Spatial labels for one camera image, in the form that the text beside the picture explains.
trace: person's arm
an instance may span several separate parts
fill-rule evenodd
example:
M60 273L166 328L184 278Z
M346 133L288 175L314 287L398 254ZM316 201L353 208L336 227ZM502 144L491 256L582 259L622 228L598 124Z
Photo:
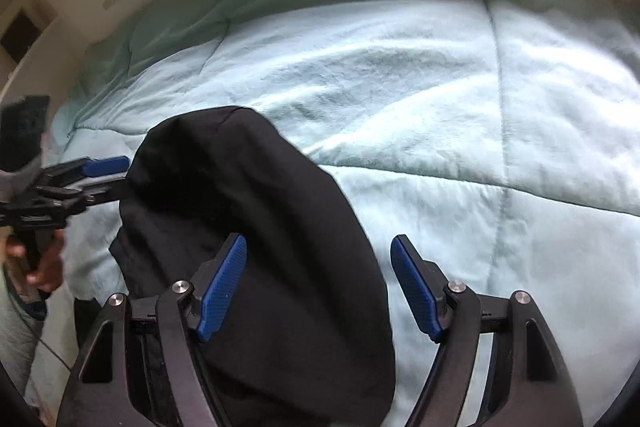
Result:
M62 285L60 253L63 246L63 232L57 230L51 244L42 253L38 269L26 274L24 278L13 277L14 287L28 285L46 292L59 288ZM25 249L12 236L6 241L4 253L6 263L15 263L25 256ZM0 361L18 392L24 394L44 322L31 317L15 302L8 291L4 270L2 272L0 277Z

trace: blue gripper pad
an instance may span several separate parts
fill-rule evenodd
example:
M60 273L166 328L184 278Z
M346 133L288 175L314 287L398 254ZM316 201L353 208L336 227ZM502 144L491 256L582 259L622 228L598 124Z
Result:
M129 158L126 156L115 156L102 160L89 160L82 166L82 174L87 178L100 178L112 174L127 172L129 169Z
M245 264L246 240L239 235L202 298L200 322L196 328L200 341L207 342L220 330Z
M398 277L418 328L422 333L429 335L433 342L439 343L443 330L438 322L436 301L414 261L397 237L391 242L391 266Z

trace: light blue comforter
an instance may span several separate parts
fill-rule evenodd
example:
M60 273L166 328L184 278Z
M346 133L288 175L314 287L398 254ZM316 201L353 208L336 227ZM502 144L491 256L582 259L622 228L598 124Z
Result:
M634 17L606 0L158 0L88 53L49 162L133 156L167 117L253 107L335 177L378 256L398 359L386 425L436 350L390 267L398 233L478 293L528 290L592 425L640 357ZM119 224L116 204L72 220L79 298L124 289Z

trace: black cable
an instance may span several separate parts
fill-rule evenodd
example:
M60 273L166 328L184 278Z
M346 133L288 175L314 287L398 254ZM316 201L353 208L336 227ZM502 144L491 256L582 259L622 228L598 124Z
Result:
M22 323L24 324L24 326L25 326L29 331L31 331L31 334L34 336L34 338L36 338L36 339L38 340L38 342L40 342L44 347L46 347L47 349L49 349L49 352L50 352L54 357L56 357L56 358L60 361L60 363L61 363L62 365L64 365L64 366L65 366L65 369L66 369L68 372L70 372L70 373L71 373L71 367L68 365L68 363L66 363L64 360L62 360L62 357L60 357L60 355L59 355L59 354L57 354L57 353L53 350L53 348L52 348L51 346L49 346L49 344L47 344L45 341L43 341L43 340L40 338L40 336L39 336L38 332L37 332L36 330L34 330L34 329L31 327L31 325L30 325L26 320L24 320L24 317L22 317L22 314L20 313L20 310L18 309L18 305L15 303L14 298L13 298L11 295L9 295L9 294L8 294L7 296L9 297L9 300L11 301L11 306L14 308L14 311L15 311L15 313L18 315L18 317L20 317L20 320L22 321Z

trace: round metal bolt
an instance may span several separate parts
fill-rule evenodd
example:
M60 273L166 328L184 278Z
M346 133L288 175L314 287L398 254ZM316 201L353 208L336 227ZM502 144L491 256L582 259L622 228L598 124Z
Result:
M120 306L124 302L124 294L114 293L109 297L109 306Z
M453 293L462 293L464 290L466 290L466 284L462 281L449 281L449 284L447 286L449 286L449 289Z
M174 293L185 293L189 289L189 281L174 282L174 285L171 286L171 289Z
M531 302L531 295L527 292L516 292L516 301L520 304L529 304Z

